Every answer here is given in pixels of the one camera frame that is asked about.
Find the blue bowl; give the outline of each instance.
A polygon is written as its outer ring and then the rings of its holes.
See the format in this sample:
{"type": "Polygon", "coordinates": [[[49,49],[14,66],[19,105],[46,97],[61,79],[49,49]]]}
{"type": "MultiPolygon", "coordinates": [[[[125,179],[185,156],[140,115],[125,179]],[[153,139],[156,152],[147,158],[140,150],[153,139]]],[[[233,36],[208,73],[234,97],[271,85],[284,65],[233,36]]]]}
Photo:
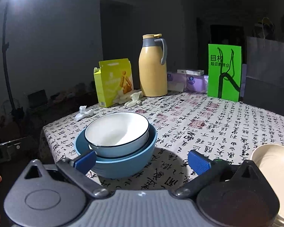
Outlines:
{"type": "MultiPolygon", "coordinates": [[[[150,161],[155,149],[157,131],[154,126],[149,124],[149,137],[145,145],[132,155],[120,158],[100,158],[97,157],[96,164],[92,171],[101,177],[117,179],[130,177],[141,171],[150,161]]],[[[77,154],[82,154],[90,149],[84,138],[84,130],[75,139],[75,150],[77,154]]]]}

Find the black pole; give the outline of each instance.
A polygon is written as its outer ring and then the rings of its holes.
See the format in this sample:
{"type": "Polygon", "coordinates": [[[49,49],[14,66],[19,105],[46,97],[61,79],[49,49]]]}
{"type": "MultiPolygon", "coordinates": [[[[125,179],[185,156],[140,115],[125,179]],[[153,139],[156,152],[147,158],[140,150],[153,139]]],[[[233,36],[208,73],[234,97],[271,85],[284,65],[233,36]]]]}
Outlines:
{"type": "Polygon", "coordinates": [[[3,68],[4,68],[5,83],[6,83],[6,88],[8,90],[8,98],[11,102],[12,115],[14,115],[16,108],[15,108],[13,96],[11,94],[11,86],[10,86],[9,79],[8,79],[8,67],[6,64],[6,51],[9,47],[9,43],[5,43],[5,29],[6,29],[7,13],[8,13],[8,2],[6,3],[5,9],[4,9],[3,31],[2,31],[2,55],[3,55],[3,68]]]}

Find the calligraphy tablecloth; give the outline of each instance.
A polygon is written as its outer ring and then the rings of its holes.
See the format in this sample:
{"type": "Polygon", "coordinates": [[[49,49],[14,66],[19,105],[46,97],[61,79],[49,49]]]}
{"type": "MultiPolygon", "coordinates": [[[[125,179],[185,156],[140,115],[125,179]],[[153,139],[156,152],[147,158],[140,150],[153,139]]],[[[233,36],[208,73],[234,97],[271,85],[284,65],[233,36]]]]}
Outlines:
{"type": "Polygon", "coordinates": [[[87,174],[112,191],[178,188],[197,176],[187,163],[191,149],[210,159],[240,164],[259,145],[284,145],[283,116],[202,94],[169,92],[164,97],[145,98],[132,108],[95,105],[93,110],[94,116],[79,122],[74,121],[74,113],[44,126],[40,155],[44,158],[52,154],[55,162],[64,157],[73,159],[77,156],[74,140],[91,121],[120,111],[142,114],[158,132],[155,151],[145,168],[120,180],[102,178],[92,171],[87,174]]]}

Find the green paper bag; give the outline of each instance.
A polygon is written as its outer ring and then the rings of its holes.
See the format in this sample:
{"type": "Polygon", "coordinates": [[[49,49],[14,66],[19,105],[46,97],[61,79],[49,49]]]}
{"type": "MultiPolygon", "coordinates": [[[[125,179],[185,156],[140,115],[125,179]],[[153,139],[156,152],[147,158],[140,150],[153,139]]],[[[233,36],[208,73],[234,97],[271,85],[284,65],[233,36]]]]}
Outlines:
{"type": "Polygon", "coordinates": [[[209,44],[208,96],[238,101],[241,85],[240,46],[209,44]]]}

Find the ribbed gray plastic surface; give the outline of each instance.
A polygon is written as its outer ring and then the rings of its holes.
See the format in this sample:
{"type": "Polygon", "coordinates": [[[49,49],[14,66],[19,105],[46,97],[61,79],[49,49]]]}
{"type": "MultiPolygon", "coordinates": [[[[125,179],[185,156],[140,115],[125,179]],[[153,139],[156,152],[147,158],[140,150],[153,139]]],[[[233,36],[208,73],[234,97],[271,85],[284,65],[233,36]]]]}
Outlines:
{"type": "Polygon", "coordinates": [[[173,198],[167,190],[117,190],[95,200],[71,227],[210,227],[190,200],[173,198]]]}

